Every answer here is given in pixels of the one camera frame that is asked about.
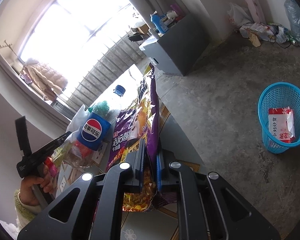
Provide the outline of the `left hand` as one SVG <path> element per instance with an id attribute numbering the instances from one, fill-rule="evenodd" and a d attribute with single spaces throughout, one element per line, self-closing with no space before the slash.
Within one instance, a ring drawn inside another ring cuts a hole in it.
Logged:
<path id="1" fill-rule="evenodd" d="M 33 185 L 39 185 L 45 193 L 53 191 L 49 168 L 45 164 L 43 165 L 42 172 L 43 177 L 27 176 L 21 181 L 19 199 L 23 204 L 29 206 L 39 205 L 39 201 L 32 191 Z"/>

